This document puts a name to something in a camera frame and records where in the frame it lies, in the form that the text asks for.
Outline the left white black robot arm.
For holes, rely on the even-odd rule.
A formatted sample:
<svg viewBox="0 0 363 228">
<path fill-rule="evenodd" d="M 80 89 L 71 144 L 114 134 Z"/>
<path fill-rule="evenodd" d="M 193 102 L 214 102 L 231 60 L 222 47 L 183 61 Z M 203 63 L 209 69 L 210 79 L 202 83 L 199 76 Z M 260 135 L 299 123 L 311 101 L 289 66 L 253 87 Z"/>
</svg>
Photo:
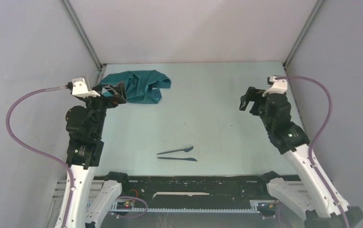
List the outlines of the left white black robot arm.
<svg viewBox="0 0 363 228">
<path fill-rule="evenodd" d="M 108 109 L 127 102 L 125 82 L 98 84 L 91 88 L 84 77 L 72 79 L 71 95 L 85 102 L 66 113 L 69 133 L 66 187 L 56 228 L 98 228 L 117 197 L 124 198 L 130 185 L 108 179 L 90 206 L 87 205 L 104 146 L 102 132 Z"/>
</svg>

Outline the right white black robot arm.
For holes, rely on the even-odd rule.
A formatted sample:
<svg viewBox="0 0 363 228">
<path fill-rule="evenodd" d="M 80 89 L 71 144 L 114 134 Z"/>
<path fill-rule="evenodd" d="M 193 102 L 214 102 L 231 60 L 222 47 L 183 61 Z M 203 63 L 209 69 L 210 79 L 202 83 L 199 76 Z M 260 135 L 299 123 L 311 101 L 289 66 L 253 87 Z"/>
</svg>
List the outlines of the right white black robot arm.
<svg viewBox="0 0 363 228">
<path fill-rule="evenodd" d="M 291 121 L 291 104 L 286 93 L 267 94 L 250 86 L 241 96 L 239 109 L 258 116 L 267 131 L 271 144 L 293 166 L 307 195 L 289 186 L 276 172 L 262 175 L 256 185 L 259 197 L 278 199 L 295 212 L 307 228 L 354 228 L 363 219 L 363 211 L 351 206 L 329 179 L 303 129 Z"/>
</svg>

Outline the teal cloth napkin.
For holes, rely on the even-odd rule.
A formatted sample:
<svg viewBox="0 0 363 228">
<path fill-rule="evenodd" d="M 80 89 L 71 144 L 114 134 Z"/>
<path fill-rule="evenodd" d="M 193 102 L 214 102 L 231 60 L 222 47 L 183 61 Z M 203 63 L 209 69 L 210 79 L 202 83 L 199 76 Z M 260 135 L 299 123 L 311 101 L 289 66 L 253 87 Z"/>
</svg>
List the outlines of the teal cloth napkin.
<svg viewBox="0 0 363 228">
<path fill-rule="evenodd" d="M 171 79 L 157 70 L 125 71 L 107 75 L 99 83 L 115 85 L 125 83 L 127 102 L 133 104 L 158 104 L 161 89 L 171 87 Z"/>
</svg>

